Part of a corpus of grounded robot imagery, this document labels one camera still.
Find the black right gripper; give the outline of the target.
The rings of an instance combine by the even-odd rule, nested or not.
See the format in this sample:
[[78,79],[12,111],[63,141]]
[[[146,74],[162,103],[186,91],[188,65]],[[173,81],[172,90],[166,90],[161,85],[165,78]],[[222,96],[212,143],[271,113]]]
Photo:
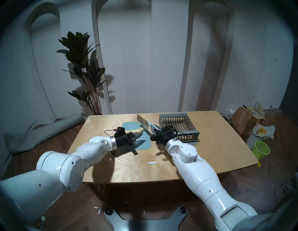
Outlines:
[[151,124],[150,129],[152,133],[150,140],[156,142],[156,144],[162,144],[163,146],[165,146],[169,140],[176,138],[178,133],[176,129],[166,131],[154,124]]

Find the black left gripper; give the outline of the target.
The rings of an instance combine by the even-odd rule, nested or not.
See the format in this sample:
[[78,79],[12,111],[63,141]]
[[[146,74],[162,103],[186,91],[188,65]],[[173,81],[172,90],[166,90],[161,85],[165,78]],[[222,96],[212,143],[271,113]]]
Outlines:
[[120,132],[115,132],[114,138],[116,141],[116,145],[118,148],[123,147],[123,146],[133,146],[133,140],[137,140],[143,135],[142,132],[130,132],[130,133],[120,133]]

